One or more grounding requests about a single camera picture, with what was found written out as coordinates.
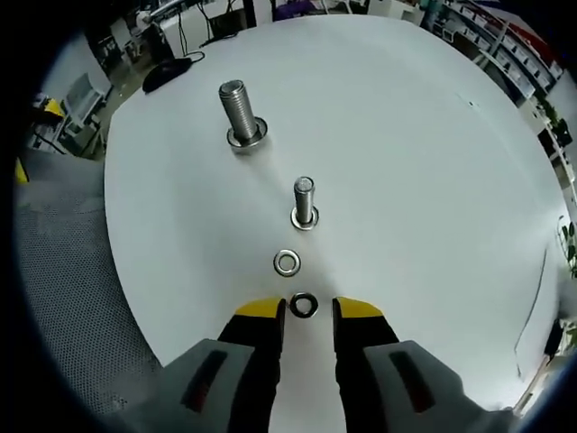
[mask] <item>metal washer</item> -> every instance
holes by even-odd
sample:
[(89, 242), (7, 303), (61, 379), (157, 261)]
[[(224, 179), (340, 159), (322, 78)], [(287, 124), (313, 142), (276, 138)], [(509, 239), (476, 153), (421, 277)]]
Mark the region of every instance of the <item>metal washer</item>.
[[(302, 312), (301, 310), (298, 309), (297, 302), (300, 301), (301, 299), (306, 299), (310, 302), (309, 311)], [(295, 294), (290, 299), (290, 302), (288, 303), (288, 309), (290, 309), (290, 312), (298, 318), (312, 318), (316, 314), (316, 311), (318, 310), (318, 300), (312, 293), (306, 293), (303, 291)]]
[[(285, 257), (291, 258), (295, 263), (292, 268), (285, 269), (280, 266), (280, 261)], [(282, 277), (292, 277), (293, 275), (296, 275), (298, 271), (300, 271), (300, 257), (298, 257), (298, 254), (292, 250), (280, 250), (274, 256), (273, 264), (274, 270)]]
[(267, 123), (264, 121), (264, 119), (261, 119), (260, 117), (255, 116), (254, 121), (256, 123), (257, 132), (253, 136), (253, 138), (251, 138), (246, 142), (241, 143), (234, 136), (233, 128), (230, 128), (228, 130), (228, 133), (226, 133), (226, 139), (228, 140), (228, 143), (231, 145), (231, 149), (233, 149), (234, 153), (250, 153), (258, 149), (264, 143), (263, 140), (266, 137), (267, 132), (269, 131), (269, 127), (267, 126)]
[(292, 212), (290, 212), (290, 222), (298, 230), (312, 230), (316, 224), (318, 224), (318, 209), (313, 206), (313, 217), (310, 222), (306, 224), (300, 224), (297, 220), (297, 208), (293, 207)]

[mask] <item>white table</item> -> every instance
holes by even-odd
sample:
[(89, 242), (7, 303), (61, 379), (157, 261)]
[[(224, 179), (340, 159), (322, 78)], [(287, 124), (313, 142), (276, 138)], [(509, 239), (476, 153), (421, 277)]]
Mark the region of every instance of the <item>white table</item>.
[[(218, 337), (249, 300), (307, 290), (320, 310), (287, 315), (270, 431), (344, 431), (335, 295), (382, 309), (479, 404), (514, 405), (556, 313), (567, 209), (507, 96), (443, 41), (379, 17), (264, 25), (205, 52), (158, 91), (136, 92), (108, 139), (114, 262), (160, 362)], [(217, 90), (234, 78), (270, 128), (271, 145), (250, 157), (225, 139)], [(289, 222), (300, 175), (316, 182), (320, 222), (308, 233)], [(302, 259), (293, 278), (273, 270), (283, 248)]]

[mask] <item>computer mouse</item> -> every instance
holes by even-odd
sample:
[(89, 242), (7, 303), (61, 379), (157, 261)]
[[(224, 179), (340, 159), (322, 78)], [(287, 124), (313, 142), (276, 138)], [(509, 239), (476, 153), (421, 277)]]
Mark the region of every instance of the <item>computer mouse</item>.
[(142, 90), (144, 93), (150, 93), (184, 74), (191, 66), (192, 60), (189, 58), (164, 60), (148, 73), (142, 82)]

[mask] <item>bolt thread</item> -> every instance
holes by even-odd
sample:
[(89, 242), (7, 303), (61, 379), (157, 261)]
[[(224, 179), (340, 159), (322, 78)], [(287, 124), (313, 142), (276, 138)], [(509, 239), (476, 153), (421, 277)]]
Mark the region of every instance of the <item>bolt thread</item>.
[(218, 89), (218, 96), (223, 103), (234, 136), (240, 141), (253, 138), (258, 129), (244, 83), (240, 79), (228, 81)]

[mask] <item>yellow object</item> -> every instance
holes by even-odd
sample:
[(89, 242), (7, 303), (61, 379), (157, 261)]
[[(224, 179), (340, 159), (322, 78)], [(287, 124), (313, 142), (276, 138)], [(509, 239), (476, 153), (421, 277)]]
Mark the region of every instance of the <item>yellow object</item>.
[(255, 318), (275, 318), (282, 298), (258, 299), (244, 304), (237, 309), (235, 316), (252, 316)]
[(28, 183), (28, 175), (20, 162), (20, 158), (16, 158), (16, 181), (18, 183)]
[(382, 311), (368, 302), (349, 298), (336, 298), (341, 306), (342, 318), (375, 318), (382, 316)]
[(60, 117), (64, 117), (64, 113), (62, 113), (62, 109), (60, 108), (60, 104), (56, 99), (50, 98), (48, 104), (44, 107), (44, 111), (48, 111), (49, 113), (53, 113), (54, 115), (59, 115)]

